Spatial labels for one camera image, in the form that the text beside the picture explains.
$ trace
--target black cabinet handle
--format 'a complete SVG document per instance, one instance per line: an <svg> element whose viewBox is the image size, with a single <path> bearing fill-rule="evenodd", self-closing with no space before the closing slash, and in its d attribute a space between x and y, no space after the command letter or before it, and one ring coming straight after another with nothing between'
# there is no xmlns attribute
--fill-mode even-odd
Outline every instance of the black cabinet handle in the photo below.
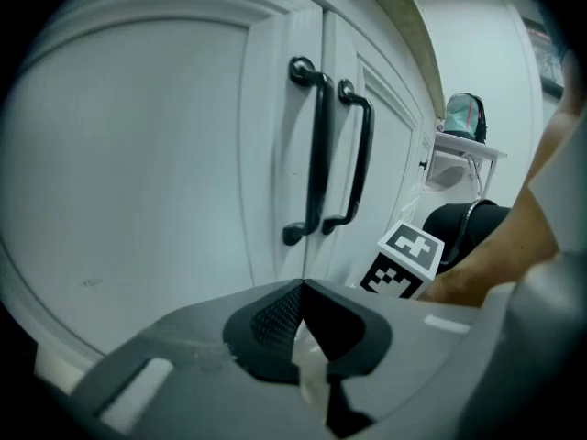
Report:
<svg viewBox="0 0 587 440"><path fill-rule="evenodd" d="M288 225L282 232L283 243L287 246L293 246L302 237L314 233L320 226L332 151L334 84L327 75L316 71L314 64L306 57L291 59L289 70L292 82L302 86L316 87L316 110L314 111L305 222Z"/></svg>
<svg viewBox="0 0 587 440"><path fill-rule="evenodd" d="M369 160L371 158L371 146L373 143L373 124L375 111L371 101L355 94L355 88L349 80L341 80L338 84L338 99L346 105L359 105L363 108L363 122L360 128L359 153L355 177L350 189L349 208L344 216L330 216L322 224L322 233L330 235L336 226L347 225L352 222L359 210L360 198L363 195Z"/></svg>

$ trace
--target wall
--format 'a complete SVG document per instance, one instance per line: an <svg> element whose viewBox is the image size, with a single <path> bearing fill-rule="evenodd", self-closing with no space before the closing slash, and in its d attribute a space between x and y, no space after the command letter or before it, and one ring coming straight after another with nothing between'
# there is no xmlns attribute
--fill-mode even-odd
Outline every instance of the wall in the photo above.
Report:
<svg viewBox="0 0 587 440"><path fill-rule="evenodd" d="M504 0L417 0L437 53L446 99L477 94L487 145L507 153L488 198L511 206L543 127L536 61L522 20Z"/></svg>

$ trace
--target cabinet door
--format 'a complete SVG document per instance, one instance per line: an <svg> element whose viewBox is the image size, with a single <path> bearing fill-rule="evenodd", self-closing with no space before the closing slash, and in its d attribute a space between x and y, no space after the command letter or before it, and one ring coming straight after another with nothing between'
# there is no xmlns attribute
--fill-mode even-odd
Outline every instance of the cabinet door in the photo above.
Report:
<svg viewBox="0 0 587 440"><path fill-rule="evenodd" d="M300 277L305 242L282 229L305 217L315 91L288 62L319 69L321 47L309 0L72 0L2 117L7 285L97 356L187 304Z"/></svg>
<svg viewBox="0 0 587 440"><path fill-rule="evenodd" d="M352 283L362 277L377 254L376 244L397 205L408 158L417 147L422 115L393 67L358 31L331 13L325 20L324 54L325 71L335 84L349 79L355 92L371 101L374 134L359 211L350 224L336 227L330 235L316 232L308 239L305 276ZM363 116L358 106L336 102L336 109L337 131L323 218L347 211Z"/></svg>

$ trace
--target teal backpack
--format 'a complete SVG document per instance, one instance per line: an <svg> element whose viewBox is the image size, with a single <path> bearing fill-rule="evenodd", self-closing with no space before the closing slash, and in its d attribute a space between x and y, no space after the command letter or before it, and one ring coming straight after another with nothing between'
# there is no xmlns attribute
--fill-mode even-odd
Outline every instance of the teal backpack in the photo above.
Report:
<svg viewBox="0 0 587 440"><path fill-rule="evenodd" d="M487 123L481 98L470 93L453 94L447 104L444 133L485 143Z"/></svg>

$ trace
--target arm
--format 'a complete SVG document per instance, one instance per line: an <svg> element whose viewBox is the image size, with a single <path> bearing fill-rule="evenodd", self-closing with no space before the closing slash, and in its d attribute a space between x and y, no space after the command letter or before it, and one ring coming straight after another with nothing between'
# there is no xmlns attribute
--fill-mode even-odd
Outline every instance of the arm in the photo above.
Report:
<svg viewBox="0 0 587 440"><path fill-rule="evenodd" d="M559 250L548 222L527 185L577 126L587 99L579 63L572 52L562 62L565 90L540 139L520 193L504 221L468 257L436 277L424 299L480 306L500 283L517 281L534 264Z"/></svg>

